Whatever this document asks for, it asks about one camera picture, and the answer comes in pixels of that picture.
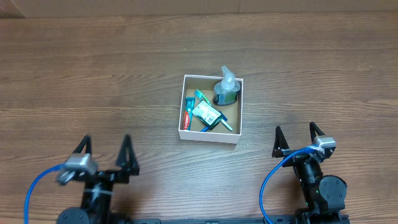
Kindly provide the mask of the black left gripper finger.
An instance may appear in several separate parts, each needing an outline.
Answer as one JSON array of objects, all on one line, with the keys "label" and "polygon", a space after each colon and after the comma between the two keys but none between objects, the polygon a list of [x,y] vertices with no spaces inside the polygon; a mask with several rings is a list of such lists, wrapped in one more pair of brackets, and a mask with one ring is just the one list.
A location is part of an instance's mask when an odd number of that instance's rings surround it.
[{"label": "black left gripper finger", "polygon": [[116,166],[121,168],[121,172],[129,175],[139,175],[139,164],[135,157],[132,147],[130,135],[125,135],[118,158],[116,159]]},{"label": "black left gripper finger", "polygon": [[92,154],[91,150],[91,138],[89,135],[85,135],[84,138],[80,141],[79,145],[73,151],[73,153],[81,153],[85,149],[85,154]]}]

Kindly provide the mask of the blue disposable razor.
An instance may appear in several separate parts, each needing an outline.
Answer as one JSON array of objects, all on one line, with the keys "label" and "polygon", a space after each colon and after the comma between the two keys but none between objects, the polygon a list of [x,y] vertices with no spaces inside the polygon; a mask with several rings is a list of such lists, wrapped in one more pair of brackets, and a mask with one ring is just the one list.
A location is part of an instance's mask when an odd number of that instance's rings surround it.
[{"label": "blue disposable razor", "polygon": [[[222,123],[228,130],[230,130],[230,131],[232,131],[233,130],[233,128],[227,123],[227,118],[226,118],[226,116],[222,113],[222,112],[220,112],[221,113],[221,115],[222,115],[222,119],[220,120],[220,123]],[[208,130],[209,130],[210,128],[208,127],[208,126],[206,126],[206,127],[204,127],[202,130],[201,130],[201,132],[207,132]]]}]

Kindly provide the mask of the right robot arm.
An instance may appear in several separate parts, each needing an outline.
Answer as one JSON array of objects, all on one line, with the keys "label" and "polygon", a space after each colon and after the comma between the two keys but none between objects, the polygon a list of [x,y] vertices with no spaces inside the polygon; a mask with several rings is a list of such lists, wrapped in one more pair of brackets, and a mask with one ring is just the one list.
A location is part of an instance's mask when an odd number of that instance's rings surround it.
[{"label": "right robot arm", "polygon": [[324,175],[320,164],[331,157],[336,141],[311,122],[312,152],[294,154],[280,128],[275,129],[272,157],[283,158],[282,167],[292,167],[300,182],[306,202],[305,208],[295,211],[295,223],[349,223],[349,216],[341,214],[345,209],[347,183],[335,175]]}]

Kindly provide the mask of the Colgate toothpaste tube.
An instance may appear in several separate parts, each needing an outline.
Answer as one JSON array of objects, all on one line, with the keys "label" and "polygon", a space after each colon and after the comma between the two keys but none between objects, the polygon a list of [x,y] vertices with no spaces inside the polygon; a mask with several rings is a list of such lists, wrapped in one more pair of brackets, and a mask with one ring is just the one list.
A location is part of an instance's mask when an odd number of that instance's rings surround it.
[{"label": "Colgate toothpaste tube", "polygon": [[189,131],[191,128],[192,117],[193,117],[193,109],[195,108],[195,97],[186,97],[185,98],[185,112],[183,115],[183,130]]}]

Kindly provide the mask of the white green soap packet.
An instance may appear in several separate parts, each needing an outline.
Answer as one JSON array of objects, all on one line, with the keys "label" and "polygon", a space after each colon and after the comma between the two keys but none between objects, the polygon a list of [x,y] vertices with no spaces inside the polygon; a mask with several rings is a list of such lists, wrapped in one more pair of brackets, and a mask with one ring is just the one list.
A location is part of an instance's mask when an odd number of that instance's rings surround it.
[{"label": "white green soap packet", "polygon": [[193,109],[193,115],[196,116],[210,129],[213,129],[222,119],[221,113],[205,101],[201,101]]}]

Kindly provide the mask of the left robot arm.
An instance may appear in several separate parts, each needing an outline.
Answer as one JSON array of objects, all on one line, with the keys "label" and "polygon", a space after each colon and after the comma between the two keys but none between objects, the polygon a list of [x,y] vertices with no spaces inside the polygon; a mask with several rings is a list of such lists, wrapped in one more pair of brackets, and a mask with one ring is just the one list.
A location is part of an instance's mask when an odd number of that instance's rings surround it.
[{"label": "left robot arm", "polygon": [[72,154],[61,165],[57,176],[60,185],[71,181],[83,182],[83,195],[79,207],[64,210],[57,223],[132,223],[128,215],[113,213],[110,209],[115,184],[128,184],[131,176],[139,175],[130,135],[125,135],[116,170],[99,170],[93,159],[91,138],[86,135]]}]

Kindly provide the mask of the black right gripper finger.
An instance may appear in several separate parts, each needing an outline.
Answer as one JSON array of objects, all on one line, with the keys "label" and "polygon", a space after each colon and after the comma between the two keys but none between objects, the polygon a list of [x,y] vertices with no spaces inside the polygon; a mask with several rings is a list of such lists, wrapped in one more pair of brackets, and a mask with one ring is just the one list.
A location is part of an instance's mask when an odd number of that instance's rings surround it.
[{"label": "black right gripper finger", "polygon": [[272,150],[272,157],[285,157],[289,154],[290,148],[286,141],[286,138],[280,128],[277,126],[275,128],[275,141]]},{"label": "black right gripper finger", "polygon": [[316,125],[315,122],[309,123],[311,142],[314,142],[316,137],[324,136],[325,133]]}]

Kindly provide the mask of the clear soap pump bottle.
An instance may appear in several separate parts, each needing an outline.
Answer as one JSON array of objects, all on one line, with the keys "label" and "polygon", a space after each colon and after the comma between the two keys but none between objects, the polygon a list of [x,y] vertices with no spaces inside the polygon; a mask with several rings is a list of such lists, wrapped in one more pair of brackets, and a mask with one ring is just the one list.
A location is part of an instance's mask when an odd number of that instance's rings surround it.
[{"label": "clear soap pump bottle", "polygon": [[232,105],[238,100],[238,93],[241,85],[236,75],[226,66],[221,67],[223,78],[214,86],[215,97],[213,102],[218,106]]}]

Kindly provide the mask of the green white toothbrush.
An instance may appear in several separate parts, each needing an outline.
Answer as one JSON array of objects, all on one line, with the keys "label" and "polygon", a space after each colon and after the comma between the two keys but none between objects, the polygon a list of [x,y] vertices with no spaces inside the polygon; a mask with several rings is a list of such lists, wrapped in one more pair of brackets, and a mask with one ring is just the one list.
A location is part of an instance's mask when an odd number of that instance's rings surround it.
[{"label": "green white toothbrush", "polygon": [[195,95],[199,100],[205,101],[208,105],[211,106],[211,103],[210,103],[209,99],[205,96],[205,94],[204,94],[201,90],[196,89],[195,92],[194,92],[194,95]]}]

